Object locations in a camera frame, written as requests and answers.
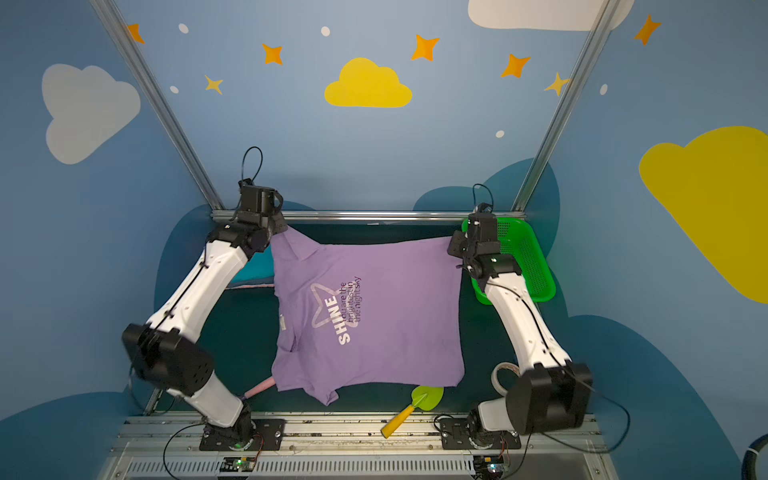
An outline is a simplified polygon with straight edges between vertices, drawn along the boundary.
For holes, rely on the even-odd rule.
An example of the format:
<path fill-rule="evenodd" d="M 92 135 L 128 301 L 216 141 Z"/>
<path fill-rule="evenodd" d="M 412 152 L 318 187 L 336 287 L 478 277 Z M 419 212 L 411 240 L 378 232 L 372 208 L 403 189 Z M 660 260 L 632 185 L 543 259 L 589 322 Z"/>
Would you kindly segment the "green plastic perforated basket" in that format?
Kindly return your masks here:
<path fill-rule="evenodd" d="M 501 253 L 512 255 L 521 267 L 532 301 L 553 299 L 556 284 L 533 228 L 517 218 L 498 217 L 497 223 Z"/>

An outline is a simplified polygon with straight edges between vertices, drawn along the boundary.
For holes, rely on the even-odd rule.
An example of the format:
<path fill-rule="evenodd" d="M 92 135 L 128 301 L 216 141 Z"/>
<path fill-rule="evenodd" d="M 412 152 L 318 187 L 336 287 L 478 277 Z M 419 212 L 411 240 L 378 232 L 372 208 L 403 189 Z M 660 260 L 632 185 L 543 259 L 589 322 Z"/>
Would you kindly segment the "purple t shirt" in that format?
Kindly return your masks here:
<path fill-rule="evenodd" d="M 276 388 L 328 406 L 352 385 L 457 386 L 462 273 L 449 243 L 331 245 L 295 229 L 274 236 Z"/>

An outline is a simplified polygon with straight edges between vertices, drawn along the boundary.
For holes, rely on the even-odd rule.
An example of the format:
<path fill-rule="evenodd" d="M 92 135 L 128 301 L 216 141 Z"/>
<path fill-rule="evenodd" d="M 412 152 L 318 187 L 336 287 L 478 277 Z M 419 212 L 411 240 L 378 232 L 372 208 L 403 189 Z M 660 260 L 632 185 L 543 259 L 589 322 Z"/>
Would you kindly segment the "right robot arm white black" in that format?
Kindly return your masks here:
<path fill-rule="evenodd" d="M 497 217 L 476 211 L 448 247 L 491 302 L 517 357 L 518 379 L 473 413 L 478 434 L 549 433 L 582 425 L 593 376 L 574 363 L 549 331 L 528 292 L 520 262 L 501 251 Z"/>

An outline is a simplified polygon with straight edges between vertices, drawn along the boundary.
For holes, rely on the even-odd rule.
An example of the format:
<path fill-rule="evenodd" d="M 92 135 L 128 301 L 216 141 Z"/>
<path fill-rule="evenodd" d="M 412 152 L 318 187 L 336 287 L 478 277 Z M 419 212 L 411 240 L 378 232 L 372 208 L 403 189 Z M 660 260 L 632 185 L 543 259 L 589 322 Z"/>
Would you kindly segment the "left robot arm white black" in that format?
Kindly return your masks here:
<path fill-rule="evenodd" d="M 122 342 L 133 372 L 183 398 L 206 423 L 236 430 L 245 404 L 215 374 L 214 360 L 197 342 L 213 307 L 251 258 L 286 230 L 283 197 L 251 179 L 239 182 L 234 215 L 209 233 L 194 267 L 166 303 L 143 324 L 130 324 Z"/>

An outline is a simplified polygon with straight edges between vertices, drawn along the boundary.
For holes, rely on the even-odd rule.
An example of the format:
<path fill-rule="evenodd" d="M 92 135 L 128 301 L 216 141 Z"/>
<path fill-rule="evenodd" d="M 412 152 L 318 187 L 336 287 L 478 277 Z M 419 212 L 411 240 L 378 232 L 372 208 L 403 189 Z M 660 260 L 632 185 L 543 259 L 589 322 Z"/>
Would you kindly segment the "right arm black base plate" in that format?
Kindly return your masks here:
<path fill-rule="evenodd" d="M 466 417 L 441 416 L 436 419 L 443 450 L 519 450 L 520 437 L 510 431 L 485 431 Z"/>

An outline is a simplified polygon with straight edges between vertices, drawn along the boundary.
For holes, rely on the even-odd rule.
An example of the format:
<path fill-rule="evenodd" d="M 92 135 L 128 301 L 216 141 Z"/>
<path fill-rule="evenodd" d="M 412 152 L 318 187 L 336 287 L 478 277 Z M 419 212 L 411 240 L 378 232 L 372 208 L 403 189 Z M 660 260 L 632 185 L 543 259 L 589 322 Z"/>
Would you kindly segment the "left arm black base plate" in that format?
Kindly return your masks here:
<path fill-rule="evenodd" d="M 281 447 L 284 419 L 246 419 L 224 428 L 206 424 L 200 451 L 277 451 Z"/>

